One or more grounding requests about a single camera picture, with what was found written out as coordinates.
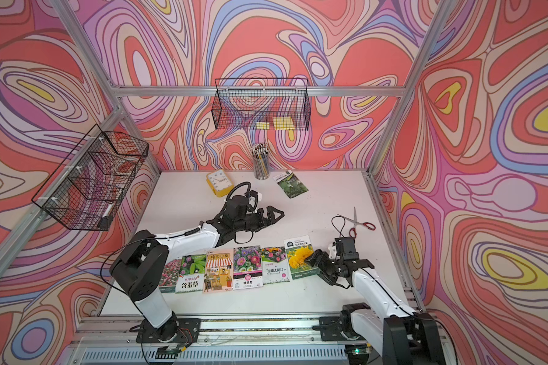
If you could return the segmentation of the chrysanthemum seed packet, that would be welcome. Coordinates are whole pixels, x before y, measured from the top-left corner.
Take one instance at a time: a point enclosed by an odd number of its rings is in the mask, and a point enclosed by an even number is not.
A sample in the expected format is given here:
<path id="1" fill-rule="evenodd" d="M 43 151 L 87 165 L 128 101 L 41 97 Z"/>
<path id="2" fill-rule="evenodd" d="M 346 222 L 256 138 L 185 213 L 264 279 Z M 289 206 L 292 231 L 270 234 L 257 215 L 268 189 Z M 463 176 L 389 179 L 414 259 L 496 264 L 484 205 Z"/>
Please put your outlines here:
<path id="1" fill-rule="evenodd" d="M 263 287 L 263 269 L 259 246 L 234 249 L 233 289 L 244 290 Z"/>

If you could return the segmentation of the yellow sunflower seed packet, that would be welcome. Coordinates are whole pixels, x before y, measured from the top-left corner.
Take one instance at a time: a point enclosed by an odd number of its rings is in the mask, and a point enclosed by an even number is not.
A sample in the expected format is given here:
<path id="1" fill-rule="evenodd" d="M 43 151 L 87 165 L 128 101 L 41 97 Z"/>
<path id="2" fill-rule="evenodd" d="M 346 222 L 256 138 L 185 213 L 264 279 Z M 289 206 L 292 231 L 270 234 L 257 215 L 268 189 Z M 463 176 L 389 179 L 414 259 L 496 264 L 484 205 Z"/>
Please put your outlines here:
<path id="1" fill-rule="evenodd" d="M 292 280 L 307 278 L 319 273 L 318 268 L 314 268 L 306 262 L 306 259 L 314 253 L 309 236 L 286 240 L 284 242 L 284 248 L 289 261 Z"/>

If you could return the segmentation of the green gourd seed packet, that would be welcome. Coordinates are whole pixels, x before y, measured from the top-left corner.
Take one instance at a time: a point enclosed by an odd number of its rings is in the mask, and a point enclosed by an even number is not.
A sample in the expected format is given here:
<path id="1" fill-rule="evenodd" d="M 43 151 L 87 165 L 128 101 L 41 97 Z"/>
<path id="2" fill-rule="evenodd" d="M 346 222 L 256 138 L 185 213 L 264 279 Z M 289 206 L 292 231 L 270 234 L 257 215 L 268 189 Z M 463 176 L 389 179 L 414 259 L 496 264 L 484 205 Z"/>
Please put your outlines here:
<path id="1" fill-rule="evenodd" d="M 290 199 L 296 198 L 308 191 L 306 185 L 291 170 L 286 170 L 278 176 L 274 177 L 278 186 L 280 186 L 286 196 Z"/>

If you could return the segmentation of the white sunflowers seed packet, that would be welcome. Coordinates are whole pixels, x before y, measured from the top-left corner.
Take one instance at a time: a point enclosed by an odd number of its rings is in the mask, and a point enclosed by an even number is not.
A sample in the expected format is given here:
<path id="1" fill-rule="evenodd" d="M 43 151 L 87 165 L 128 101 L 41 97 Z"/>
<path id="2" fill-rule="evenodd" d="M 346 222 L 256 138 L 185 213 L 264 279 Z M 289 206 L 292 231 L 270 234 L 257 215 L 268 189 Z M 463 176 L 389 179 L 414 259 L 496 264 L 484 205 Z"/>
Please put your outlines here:
<path id="1" fill-rule="evenodd" d="M 264 285 L 291 281 L 289 261 L 284 247 L 264 247 L 260 249 L 260 253 Z"/>

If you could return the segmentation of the orange shop seed packet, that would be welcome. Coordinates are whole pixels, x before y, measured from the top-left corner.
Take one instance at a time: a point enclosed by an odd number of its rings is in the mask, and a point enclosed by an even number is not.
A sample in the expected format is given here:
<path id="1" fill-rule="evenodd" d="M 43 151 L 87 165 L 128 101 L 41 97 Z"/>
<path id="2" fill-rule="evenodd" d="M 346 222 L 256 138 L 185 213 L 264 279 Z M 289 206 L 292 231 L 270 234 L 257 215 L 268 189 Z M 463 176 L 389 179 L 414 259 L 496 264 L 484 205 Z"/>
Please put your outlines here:
<path id="1" fill-rule="evenodd" d="M 233 289 L 233 249 L 213 249 L 205 261 L 204 293 Z"/>

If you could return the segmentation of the green mimosa seed packet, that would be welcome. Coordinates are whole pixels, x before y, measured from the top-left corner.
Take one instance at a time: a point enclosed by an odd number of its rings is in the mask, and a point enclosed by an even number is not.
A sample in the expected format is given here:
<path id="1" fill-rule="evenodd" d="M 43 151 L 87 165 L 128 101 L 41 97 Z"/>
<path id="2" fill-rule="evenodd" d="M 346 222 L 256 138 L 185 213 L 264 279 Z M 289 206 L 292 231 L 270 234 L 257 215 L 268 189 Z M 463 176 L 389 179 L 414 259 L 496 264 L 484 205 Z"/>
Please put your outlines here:
<path id="1" fill-rule="evenodd" d="M 181 260 L 175 292 L 182 294 L 202 291 L 205 272 L 206 254 L 184 256 Z"/>

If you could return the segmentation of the pink flower field seed packet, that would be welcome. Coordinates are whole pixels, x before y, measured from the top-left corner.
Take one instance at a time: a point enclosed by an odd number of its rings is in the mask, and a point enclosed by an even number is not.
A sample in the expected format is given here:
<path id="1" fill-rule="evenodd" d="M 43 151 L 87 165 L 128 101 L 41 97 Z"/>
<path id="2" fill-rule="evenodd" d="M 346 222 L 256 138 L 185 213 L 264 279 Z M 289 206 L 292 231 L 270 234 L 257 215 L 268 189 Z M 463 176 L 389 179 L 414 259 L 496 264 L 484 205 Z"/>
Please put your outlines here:
<path id="1" fill-rule="evenodd" d="M 167 262 L 161 274 L 158 289 L 161 293 L 175 293 L 176 286 L 181 274 L 182 258 Z"/>

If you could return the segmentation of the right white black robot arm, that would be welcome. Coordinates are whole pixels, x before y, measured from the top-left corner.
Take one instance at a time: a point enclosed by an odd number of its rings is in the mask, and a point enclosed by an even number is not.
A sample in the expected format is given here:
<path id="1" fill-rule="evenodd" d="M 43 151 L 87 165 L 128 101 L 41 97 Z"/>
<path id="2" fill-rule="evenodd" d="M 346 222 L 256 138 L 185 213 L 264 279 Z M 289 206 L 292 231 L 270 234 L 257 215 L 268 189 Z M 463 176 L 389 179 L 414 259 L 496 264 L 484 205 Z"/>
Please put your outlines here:
<path id="1" fill-rule="evenodd" d="M 344 305 L 339 316 L 319 319 L 313 329 L 323 341 L 365 341 L 384 364 L 446 363 L 436 319 L 397 299 L 373 264 L 359 257 L 354 238 L 338 237 L 330 252 L 318 249 L 304 262 L 327 284 L 337 286 L 344 278 L 347 288 L 363 297 L 361 303 Z"/>

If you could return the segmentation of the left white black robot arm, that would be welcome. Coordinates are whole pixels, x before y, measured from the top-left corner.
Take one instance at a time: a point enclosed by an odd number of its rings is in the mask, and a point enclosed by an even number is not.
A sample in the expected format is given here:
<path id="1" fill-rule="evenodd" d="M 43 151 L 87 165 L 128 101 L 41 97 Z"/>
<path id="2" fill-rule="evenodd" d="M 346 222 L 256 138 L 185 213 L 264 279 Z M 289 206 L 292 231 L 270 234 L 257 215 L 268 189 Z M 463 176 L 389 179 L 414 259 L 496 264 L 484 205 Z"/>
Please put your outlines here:
<path id="1" fill-rule="evenodd" d="M 191 345 L 198 336 L 199 319 L 178 319 L 159 289 L 164 266 L 174 259 L 215 249 L 231 242 L 239 232 L 255 234 L 276 224 L 285 213 L 268 205 L 258 208 L 259 195 L 250 182 L 237 184 L 218 214 L 195 228 L 170 234 L 137 232 L 112 263 L 110 273 L 143 315 L 137 342 Z"/>

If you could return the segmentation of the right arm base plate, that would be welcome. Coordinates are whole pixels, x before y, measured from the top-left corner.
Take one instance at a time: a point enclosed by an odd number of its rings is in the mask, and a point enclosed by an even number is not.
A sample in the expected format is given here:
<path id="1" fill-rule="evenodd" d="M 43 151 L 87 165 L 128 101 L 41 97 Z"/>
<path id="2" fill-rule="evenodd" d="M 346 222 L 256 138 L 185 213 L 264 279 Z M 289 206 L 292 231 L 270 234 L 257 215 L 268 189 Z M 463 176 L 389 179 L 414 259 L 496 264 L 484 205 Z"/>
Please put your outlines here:
<path id="1" fill-rule="evenodd" d="M 323 342 L 359 341 L 361 336 L 352 327 L 350 315 L 321 316 L 315 331 L 321 333 Z"/>

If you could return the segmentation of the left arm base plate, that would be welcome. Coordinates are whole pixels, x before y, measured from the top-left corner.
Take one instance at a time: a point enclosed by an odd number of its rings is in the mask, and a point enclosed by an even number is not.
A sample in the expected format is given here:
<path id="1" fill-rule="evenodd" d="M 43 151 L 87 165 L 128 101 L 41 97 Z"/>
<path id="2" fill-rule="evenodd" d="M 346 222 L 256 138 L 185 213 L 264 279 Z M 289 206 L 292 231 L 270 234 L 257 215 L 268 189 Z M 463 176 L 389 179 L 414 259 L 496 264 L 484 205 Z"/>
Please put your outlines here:
<path id="1" fill-rule="evenodd" d="M 147 319 L 139 327 L 136 342 L 140 344 L 178 343 L 190 345 L 197 342 L 201 319 L 169 319 L 160 328 L 155 328 Z"/>

